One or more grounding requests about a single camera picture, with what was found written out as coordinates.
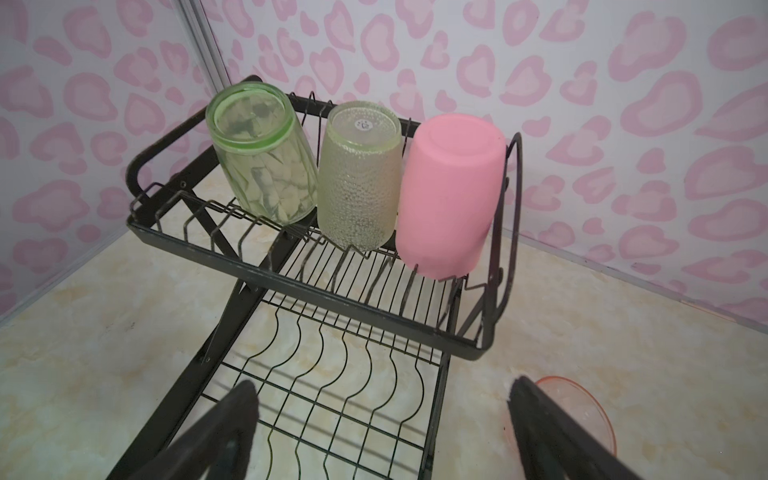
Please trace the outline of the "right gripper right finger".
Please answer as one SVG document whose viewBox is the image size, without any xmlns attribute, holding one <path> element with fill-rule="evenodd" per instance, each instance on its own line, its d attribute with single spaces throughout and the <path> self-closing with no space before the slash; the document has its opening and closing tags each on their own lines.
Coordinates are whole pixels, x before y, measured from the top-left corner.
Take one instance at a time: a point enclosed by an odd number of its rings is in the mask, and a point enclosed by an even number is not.
<svg viewBox="0 0 768 480">
<path fill-rule="evenodd" d="M 527 479 L 640 480 L 528 377 L 507 405 Z"/>
</svg>

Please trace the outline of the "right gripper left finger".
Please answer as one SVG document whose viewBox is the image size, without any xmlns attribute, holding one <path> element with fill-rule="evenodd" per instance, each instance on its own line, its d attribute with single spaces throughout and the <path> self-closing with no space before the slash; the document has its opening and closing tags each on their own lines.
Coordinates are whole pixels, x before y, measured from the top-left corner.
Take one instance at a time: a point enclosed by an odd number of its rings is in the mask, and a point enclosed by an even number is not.
<svg viewBox="0 0 768 480">
<path fill-rule="evenodd" d="M 134 479 L 243 479 L 259 420 L 255 385 L 243 381 Z"/>
</svg>

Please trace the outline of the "clear pink plastic cup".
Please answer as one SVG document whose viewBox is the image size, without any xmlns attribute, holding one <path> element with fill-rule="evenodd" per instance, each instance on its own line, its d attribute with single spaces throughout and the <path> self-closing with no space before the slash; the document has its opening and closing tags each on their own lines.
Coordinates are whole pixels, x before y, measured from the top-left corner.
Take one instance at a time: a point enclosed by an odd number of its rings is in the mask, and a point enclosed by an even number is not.
<svg viewBox="0 0 768 480">
<path fill-rule="evenodd" d="M 610 419 L 587 389 L 561 376 L 546 376 L 535 384 L 603 447 L 616 455 L 616 437 Z"/>
</svg>

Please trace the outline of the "pale green textured cup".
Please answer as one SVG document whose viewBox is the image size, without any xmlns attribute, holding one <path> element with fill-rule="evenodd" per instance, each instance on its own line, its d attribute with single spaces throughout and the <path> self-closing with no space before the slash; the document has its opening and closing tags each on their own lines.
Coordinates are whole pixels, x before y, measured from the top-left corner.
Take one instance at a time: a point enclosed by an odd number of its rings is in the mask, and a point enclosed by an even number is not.
<svg viewBox="0 0 768 480">
<path fill-rule="evenodd" d="M 368 252 L 392 236 L 403 168 L 402 126 L 367 101 L 334 107 L 319 156 L 317 221 L 341 249 Z"/>
</svg>

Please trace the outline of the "bright green plastic cup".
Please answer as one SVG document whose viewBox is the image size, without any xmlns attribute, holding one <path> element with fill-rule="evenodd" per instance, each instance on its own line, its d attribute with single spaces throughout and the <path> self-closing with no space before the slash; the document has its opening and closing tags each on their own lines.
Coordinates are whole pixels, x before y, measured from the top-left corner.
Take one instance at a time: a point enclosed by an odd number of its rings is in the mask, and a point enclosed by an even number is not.
<svg viewBox="0 0 768 480">
<path fill-rule="evenodd" d="M 314 153 L 283 91 L 256 81 L 232 85 L 212 99 L 205 120 L 241 208 L 279 225 L 315 209 Z"/>
</svg>

